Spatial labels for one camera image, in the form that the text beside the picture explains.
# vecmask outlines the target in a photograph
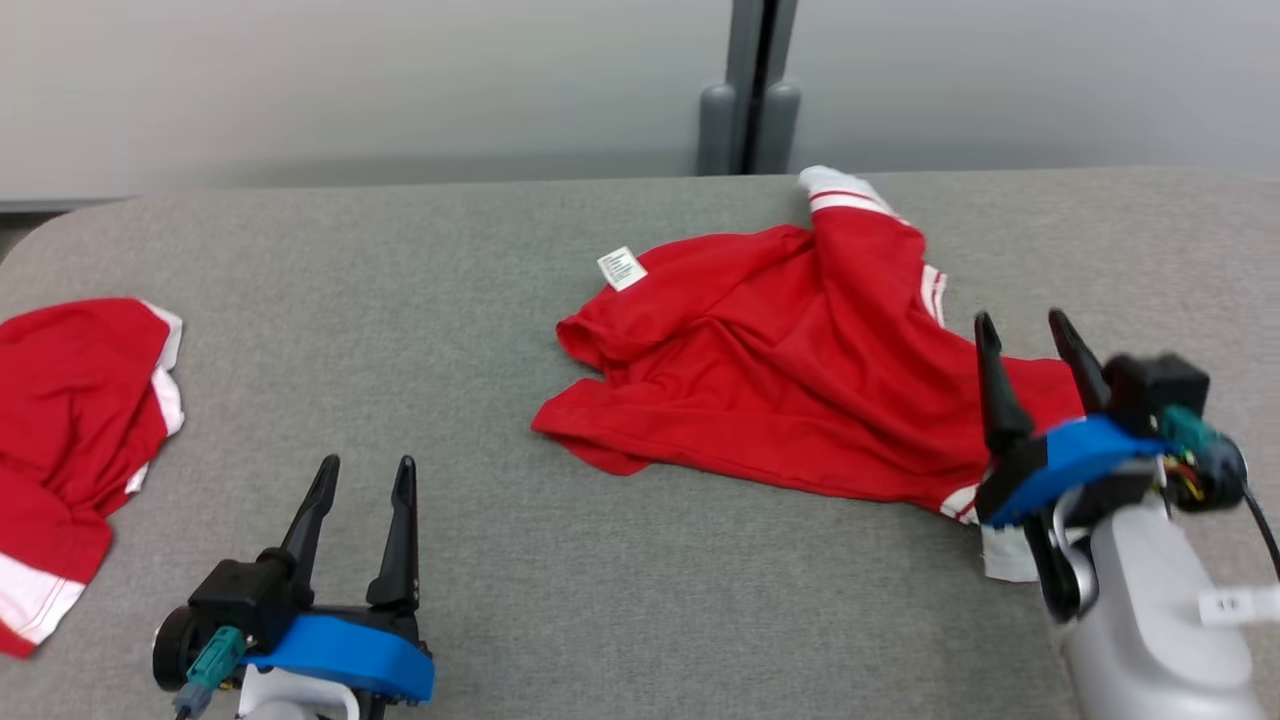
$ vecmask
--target white wall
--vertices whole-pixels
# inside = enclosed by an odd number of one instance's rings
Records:
[[[689,174],[730,0],[5,0],[0,202]]]
[[[1275,0],[799,0],[792,165],[1280,176]]]

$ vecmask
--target wire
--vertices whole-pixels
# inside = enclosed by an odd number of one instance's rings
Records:
[[[1249,512],[1253,514],[1253,521],[1258,524],[1258,532],[1262,533],[1262,542],[1267,544],[1267,552],[1271,553],[1271,565],[1275,566],[1276,578],[1280,579],[1280,547],[1276,546],[1276,537],[1271,534],[1271,525],[1267,524],[1267,518],[1262,514],[1262,506],[1258,505],[1258,498],[1253,497],[1253,491],[1249,486],[1244,486],[1244,502],[1249,506]]]
[[[1190,465],[1165,457],[1165,473],[1166,479],[1179,480],[1187,488],[1187,492],[1192,493],[1192,498],[1196,502],[1204,502],[1204,491],[1201,487],[1199,475],[1196,474],[1196,470]],[[1170,483],[1166,482],[1165,484],[1171,489]]]

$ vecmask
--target teal connector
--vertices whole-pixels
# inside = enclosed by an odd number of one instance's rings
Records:
[[[223,680],[230,678],[232,670],[244,657],[244,634],[236,628],[223,625],[214,633],[195,665],[187,670],[187,682],[196,683],[212,692]]]
[[[1181,405],[1170,405],[1160,419],[1160,434],[1183,452],[1204,456],[1220,433]]]
[[[187,670],[187,684],[173,698],[173,707],[180,720],[196,720],[205,712],[214,691],[230,678],[244,657],[244,650],[243,633],[228,625],[218,628],[205,650],[200,651],[200,657]]]

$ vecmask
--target red t-shirt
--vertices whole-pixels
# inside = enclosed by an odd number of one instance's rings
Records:
[[[182,427],[180,338],[180,319],[133,299],[0,324],[0,652],[54,632],[106,556],[106,516]]]
[[[640,256],[557,325],[604,373],[534,429],[614,474],[673,462],[974,521],[986,470],[973,343],[942,325],[946,275],[864,181],[810,168],[813,231],[710,234]],[[1059,360],[1005,361],[1044,429],[1082,414]]]

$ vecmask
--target robotic arm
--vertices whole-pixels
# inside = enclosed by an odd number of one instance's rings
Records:
[[[983,524],[1021,527],[1087,720],[1265,720],[1235,620],[1280,587],[1219,592],[1171,521],[1245,500],[1280,573],[1280,551],[1239,448],[1201,414],[1208,375],[1176,355],[1101,365],[1066,315],[1050,327],[1085,418],[1032,437],[991,318],[975,320],[992,468]],[[1085,534],[1076,541],[1069,529]]]
[[[435,665],[419,635],[417,474],[401,459],[392,524],[366,607],[315,605],[311,569],[320,523],[333,507],[338,456],[320,464],[280,547],[253,562],[223,560],[156,630],[152,674],[195,720],[215,689],[239,689],[237,717],[381,720],[388,705],[431,700]]]

